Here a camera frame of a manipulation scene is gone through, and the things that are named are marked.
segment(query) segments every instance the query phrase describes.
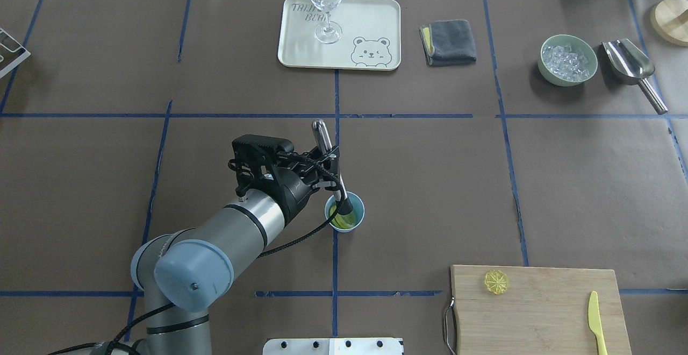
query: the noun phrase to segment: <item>towel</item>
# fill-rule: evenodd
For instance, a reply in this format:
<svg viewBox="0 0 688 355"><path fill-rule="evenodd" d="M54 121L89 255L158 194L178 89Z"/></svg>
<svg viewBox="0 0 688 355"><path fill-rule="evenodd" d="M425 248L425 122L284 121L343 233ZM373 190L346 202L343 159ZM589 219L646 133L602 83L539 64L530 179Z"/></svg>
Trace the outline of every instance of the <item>towel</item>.
<svg viewBox="0 0 688 355"><path fill-rule="evenodd" d="M467 20L432 22L420 27L420 37L430 66L475 63L477 53Z"/></svg>

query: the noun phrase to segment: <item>light blue cup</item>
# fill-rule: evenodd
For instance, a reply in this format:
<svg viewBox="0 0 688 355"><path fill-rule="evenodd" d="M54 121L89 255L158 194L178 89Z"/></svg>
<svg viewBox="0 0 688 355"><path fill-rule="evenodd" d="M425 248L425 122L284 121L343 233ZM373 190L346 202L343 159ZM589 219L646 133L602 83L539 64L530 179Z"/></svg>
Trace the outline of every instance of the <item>light blue cup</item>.
<svg viewBox="0 0 688 355"><path fill-rule="evenodd" d="M332 222L330 222L329 225L331 225L332 228L334 228L338 232L350 232L356 227L359 227L359 225L363 221L363 216L366 215L366 207L363 205L363 201L361 200L361 198L359 198L359 196L354 193L350 193L349 191L347 191L347 194L349 195L349 200L351 201L351 205L354 208L354 215L356 215L356 224L352 228L341 229L333 225ZM327 203L325 203L325 219L329 218L329 213L327 212L329 211L329 208L334 205L336 205L336 203L334 203L334 195L332 195L329 197L329 199L327 199Z"/></svg>
<svg viewBox="0 0 688 355"><path fill-rule="evenodd" d="M545 66L545 63L543 62L542 59L542 49L545 48L546 46L565 46L567 44L571 45L572 49L579 49L583 55L587 58L588 63L583 66L583 68L587 71L590 72L590 76L588 78L585 78L582 81L567 81L564 78L560 78L558 75L555 73L552 73L547 66ZM592 78L593 75L597 72L597 56L595 55L595 51L592 50L590 45L582 41L581 39L578 39L575 36L572 35L555 35L553 37L550 37L547 39L542 46L540 47L540 54L538 54L538 61L537 61L537 68L540 69L540 74L545 77L545 80L550 81L550 83L553 83L554 85L557 86L575 86L579 85L580 83L583 83L590 78Z"/></svg>

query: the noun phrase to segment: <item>knife handle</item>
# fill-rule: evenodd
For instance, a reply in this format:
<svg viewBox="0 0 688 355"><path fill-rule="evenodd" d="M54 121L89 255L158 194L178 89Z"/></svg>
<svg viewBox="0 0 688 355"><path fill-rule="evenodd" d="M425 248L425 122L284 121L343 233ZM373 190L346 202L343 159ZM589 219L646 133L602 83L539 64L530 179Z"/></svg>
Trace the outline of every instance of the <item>knife handle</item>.
<svg viewBox="0 0 688 355"><path fill-rule="evenodd" d="M652 107L658 115L663 115L664 113L669 111L669 109L667 109L667 106L664 105L662 98L659 97L659 94L657 94L656 90L654 90L652 85L649 83L648 78L641 79L638 82L638 86L641 87L643 93L647 97L647 100L649 101L649 103L652 104Z"/></svg>
<svg viewBox="0 0 688 355"><path fill-rule="evenodd" d="M607 355L607 345L604 343L604 336L597 336L597 355Z"/></svg>

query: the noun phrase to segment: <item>brown table surface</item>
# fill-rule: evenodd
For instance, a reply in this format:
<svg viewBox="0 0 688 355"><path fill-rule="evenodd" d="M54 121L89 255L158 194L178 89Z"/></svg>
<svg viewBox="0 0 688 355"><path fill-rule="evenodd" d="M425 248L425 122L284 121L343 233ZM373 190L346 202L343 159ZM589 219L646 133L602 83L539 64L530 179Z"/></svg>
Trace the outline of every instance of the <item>brown table surface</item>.
<svg viewBox="0 0 688 355"><path fill-rule="evenodd" d="M652 30L660 0L397 0L388 73L282 66L283 1L3 0L0 26L32 56L0 80L1 353L114 336L143 312L128 274L142 240L233 198L231 141L304 151L317 117L364 224L254 262L211 307L215 353L331 336L448 353L452 264L614 269L634 354L685 353L688 292L668 288L688 287L688 51ZM445 19L471 22L476 64L425 64L418 27ZM535 61L558 33L646 48L669 115L599 50L592 80L547 83Z"/></svg>

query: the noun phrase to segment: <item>green bowl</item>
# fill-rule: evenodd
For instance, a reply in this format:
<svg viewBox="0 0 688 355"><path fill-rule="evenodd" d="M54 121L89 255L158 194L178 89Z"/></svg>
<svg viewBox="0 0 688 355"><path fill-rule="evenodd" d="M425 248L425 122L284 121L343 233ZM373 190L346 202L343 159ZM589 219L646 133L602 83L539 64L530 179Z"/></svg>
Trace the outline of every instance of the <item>green bowl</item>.
<svg viewBox="0 0 688 355"><path fill-rule="evenodd" d="M571 45L572 49L579 49L583 55L587 58L588 63L585 64L585 66L582 66L587 71L590 71L590 76L588 78L582 80L582 81L567 81L564 78L560 78L558 75L555 73L552 73L546 66L545 63L542 60L542 49L545 48L545 46L565 46L567 44ZM538 54L538 60L537 60L537 68L540 69L540 73L542 76L545 77L545 80L550 81L550 83L553 83L554 85L557 86L575 86L580 83L583 83L590 78L592 78L593 75L597 72L597 56L595 55L595 51L592 50L592 48L585 43L584 41L578 39L575 36L571 35L555 35L553 37L550 37L547 39L542 46L540 46L540 54Z"/></svg>

